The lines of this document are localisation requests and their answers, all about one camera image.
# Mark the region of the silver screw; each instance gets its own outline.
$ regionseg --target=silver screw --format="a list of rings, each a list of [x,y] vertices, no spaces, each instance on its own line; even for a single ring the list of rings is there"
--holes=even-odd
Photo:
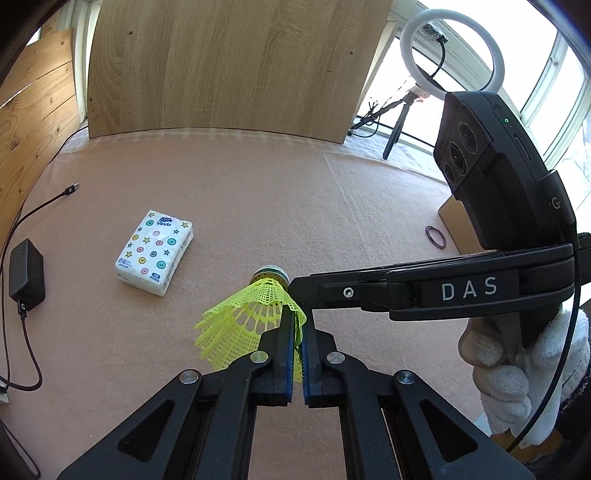
[[[338,365],[345,361],[345,356],[341,352],[331,352],[326,355],[326,359],[328,363]]]
[[[184,372],[181,372],[181,374],[178,376],[178,379],[181,381],[181,383],[184,383],[185,385],[195,383],[198,378],[199,373],[195,370],[185,370]]]
[[[396,374],[396,380],[404,385],[414,383],[414,373],[409,370],[401,370]]]
[[[267,352],[263,352],[262,350],[257,350],[256,352],[251,353],[251,361],[256,364],[263,364],[269,358],[269,354]]]

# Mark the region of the cardboard box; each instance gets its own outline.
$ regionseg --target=cardboard box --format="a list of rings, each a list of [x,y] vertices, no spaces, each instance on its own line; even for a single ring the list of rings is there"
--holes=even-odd
[[[451,196],[439,207],[438,213],[462,255],[485,251],[478,242],[462,202]]]

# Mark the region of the yellow shuttlecock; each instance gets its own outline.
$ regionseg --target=yellow shuttlecock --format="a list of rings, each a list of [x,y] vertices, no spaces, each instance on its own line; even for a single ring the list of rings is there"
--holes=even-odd
[[[236,358],[258,349],[261,335],[279,327],[283,305],[295,312],[295,345],[301,343],[301,327],[306,315],[287,293],[287,274],[275,265],[260,268],[251,284],[203,313],[195,329],[200,335],[195,345],[201,358],[215,370],[230,365]],[[299,356],[294,353],[294,381],[301,381]]]

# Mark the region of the black charger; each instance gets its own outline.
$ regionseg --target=black charger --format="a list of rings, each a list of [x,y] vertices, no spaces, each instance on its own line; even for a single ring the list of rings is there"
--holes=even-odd
[[[10,253],[8,295],[18,303],[20,315],[26,315],[45,300],[43,255],[28,238]]]

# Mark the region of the person's hand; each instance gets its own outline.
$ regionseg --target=person's hand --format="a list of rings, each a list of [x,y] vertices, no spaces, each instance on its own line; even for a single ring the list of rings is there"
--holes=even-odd
[[[462,358],[474,365],[472,378],[480,391],[482,406],[493,434],[511,430],[517,437],[535,413],[556,371],[569,326],[571,310],[564,306],[527,350],[506,359],[500,338],[493,338],[491,319],[472,318],[458,344]],[[579,386],[589,365],[589,321],[579,310],[573,341],[562,379],[534,427],[519,444],[540,445],[552,432],[560,404]]]

